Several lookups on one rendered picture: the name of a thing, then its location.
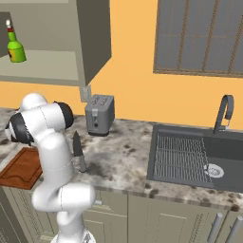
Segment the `black kitchen knife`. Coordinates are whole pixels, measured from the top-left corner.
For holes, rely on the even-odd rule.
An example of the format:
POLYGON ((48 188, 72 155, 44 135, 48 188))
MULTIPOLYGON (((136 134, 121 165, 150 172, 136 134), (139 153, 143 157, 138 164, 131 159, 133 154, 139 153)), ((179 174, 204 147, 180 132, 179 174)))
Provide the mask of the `black kitchen knife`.
POLYGON ((75 132, 73 135, 73 155, 79 161, 81 173, 86 171, 85 159, 83 148, 81 144, 81 138, 78 132, 75 132))

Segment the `dark grey sink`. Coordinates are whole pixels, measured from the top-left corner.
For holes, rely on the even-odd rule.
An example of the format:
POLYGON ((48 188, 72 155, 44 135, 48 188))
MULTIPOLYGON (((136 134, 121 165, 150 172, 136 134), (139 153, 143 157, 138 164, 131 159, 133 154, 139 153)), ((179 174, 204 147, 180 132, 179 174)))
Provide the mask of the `dark grey sink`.
POLYGON ((243 193, 243 133, 156 124, 147 178, 243 193))

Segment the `brown wooden cutting board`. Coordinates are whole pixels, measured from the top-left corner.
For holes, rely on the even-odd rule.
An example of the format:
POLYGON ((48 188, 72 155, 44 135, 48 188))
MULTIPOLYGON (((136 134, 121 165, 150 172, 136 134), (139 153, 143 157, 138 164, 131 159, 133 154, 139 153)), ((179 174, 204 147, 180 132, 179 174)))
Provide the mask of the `brown wooden cutting board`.
POLYGON ((36 148, 22 148, 0 173, 0 186, 30 190, 42 175, 36 148))

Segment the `grey two-slot toaster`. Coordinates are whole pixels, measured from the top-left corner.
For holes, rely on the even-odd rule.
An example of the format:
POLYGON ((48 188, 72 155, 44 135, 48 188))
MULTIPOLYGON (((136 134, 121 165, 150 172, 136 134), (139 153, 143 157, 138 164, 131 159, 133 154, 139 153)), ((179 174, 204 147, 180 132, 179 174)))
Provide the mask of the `grey two-slot toaster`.
POLYGON ((95 94, 85 107, 87 132, 91 136, 105 137, 115 119, 114 97, 95 94))

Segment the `dark grey tap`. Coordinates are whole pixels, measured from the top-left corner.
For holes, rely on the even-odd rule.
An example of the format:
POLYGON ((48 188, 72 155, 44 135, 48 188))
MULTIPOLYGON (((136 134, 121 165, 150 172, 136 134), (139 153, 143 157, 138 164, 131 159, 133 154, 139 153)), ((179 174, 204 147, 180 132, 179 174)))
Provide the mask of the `dark grey tap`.
POLYGON ((224 130, 225 127, 221 125, 222 120, 226 119, 228 122, 231 120, 234 112, 234 96, 233 95, 224 95, 219 110, 217 113, 217 117, 215 120, 215 127, 213 133, 216 134, 220 130, 224 130))

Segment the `grey window blind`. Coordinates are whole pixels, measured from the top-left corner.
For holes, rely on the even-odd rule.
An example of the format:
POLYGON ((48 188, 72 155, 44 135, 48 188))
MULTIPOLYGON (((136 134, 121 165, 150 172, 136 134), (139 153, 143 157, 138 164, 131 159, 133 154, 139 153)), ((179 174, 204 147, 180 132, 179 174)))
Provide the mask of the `grey window blind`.
POLYGON ((158 0, 154 71, 243 78, 243 0, 158 0))

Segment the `green glass bottle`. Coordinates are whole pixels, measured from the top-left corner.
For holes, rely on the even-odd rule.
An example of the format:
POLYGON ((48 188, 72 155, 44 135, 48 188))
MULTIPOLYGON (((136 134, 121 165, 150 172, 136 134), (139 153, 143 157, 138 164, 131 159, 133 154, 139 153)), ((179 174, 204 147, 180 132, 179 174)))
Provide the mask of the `green glass bottle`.
POLYGON ((27 59, 26 53, 23 45, 17 40, 10 19, 6 21, 6 26, 8 29, 8 36, 9 36, 8 53, 9 53, 10 61, 12 63, 23 63, 27 59))

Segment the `white wall socket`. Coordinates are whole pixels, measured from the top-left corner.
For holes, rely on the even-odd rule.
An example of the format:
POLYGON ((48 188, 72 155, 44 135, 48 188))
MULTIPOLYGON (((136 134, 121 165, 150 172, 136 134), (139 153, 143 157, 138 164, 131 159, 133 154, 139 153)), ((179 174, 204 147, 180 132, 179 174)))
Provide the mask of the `white wall socket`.
POLYGON ((87 103, 92 97, 92 95, 91 95, 91 86, 87 85, 87 86, 81 87, 80 88, 80 93, 81 93, 81 101, 83 103, 87 103))

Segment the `open grey wall cabinet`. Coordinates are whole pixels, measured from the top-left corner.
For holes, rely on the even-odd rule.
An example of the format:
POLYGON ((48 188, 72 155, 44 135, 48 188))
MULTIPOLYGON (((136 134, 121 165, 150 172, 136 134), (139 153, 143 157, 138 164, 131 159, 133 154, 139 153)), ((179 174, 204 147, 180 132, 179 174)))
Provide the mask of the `open grey wall cabinet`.
POLYGON ((83 87, 110 58, 109 0, 0 0, 0 81, 83 87), (8 19, 20 64, 9 60, 8 19))

